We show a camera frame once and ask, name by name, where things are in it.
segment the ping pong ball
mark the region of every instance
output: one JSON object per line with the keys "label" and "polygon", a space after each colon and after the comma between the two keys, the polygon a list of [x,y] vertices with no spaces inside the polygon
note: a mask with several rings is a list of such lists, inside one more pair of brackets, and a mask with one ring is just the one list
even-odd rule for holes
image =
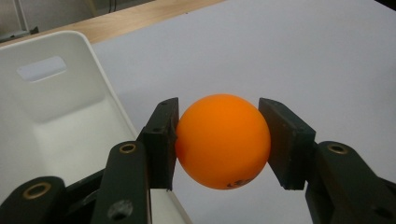
{"label": "ping pong ball", "polygon": [[192,104],[176,129],[177,158],[186,173],[212,189],[236,189],[268,161],[271,137],[259,110],[230,94]]}

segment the orange ball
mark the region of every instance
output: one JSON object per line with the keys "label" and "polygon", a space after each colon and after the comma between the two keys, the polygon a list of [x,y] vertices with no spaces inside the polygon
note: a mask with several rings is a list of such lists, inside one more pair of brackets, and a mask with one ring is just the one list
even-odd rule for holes
{"label": "orange ball", "polygon": [[177,125],[176,154],[184,170],[212,189],[235,189],[268,161],[271,137],[259,110],[230,94],[191,105]]}

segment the floor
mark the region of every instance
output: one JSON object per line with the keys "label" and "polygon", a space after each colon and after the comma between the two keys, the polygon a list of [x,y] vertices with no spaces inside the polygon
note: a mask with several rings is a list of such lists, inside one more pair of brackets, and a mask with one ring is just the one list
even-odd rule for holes
{"label": "floor", "polygon": [[[137,6],[150,0],[20,0],[29,29],[38,27],[39,32],[61,27],[108,13],[109,3],[117,3],[116,10]],[[92,2],[95,11],[89,7]]]}

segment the white tabletop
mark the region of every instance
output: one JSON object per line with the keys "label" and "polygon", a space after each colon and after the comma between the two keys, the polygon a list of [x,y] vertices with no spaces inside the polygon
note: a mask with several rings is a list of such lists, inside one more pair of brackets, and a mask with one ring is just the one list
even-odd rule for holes
{"label": "white tabletop", "polygon": [[[140,132],[160,101],[180,113],[208,94],[282,102],[317,142],[354,147],[396,182],[396,12],[372,0],[234,0],[93,45]],[[175,194],[193,223],[310,223],[304,191],[269,165],[233,190],[202,187],[177,164]]]}

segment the white plastic bin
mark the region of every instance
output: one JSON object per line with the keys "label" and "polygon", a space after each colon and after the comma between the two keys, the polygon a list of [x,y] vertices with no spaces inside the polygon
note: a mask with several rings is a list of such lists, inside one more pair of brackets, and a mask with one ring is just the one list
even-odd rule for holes
{"label": "white plastic bin", "polygon": [[[79,181],[103,169],[117,143],[136,137],[84,35],[59,32],[0,48],[0,202],[38,176]],[[172,193],[158,190],[152,199],[153,222],[190,222]]]}

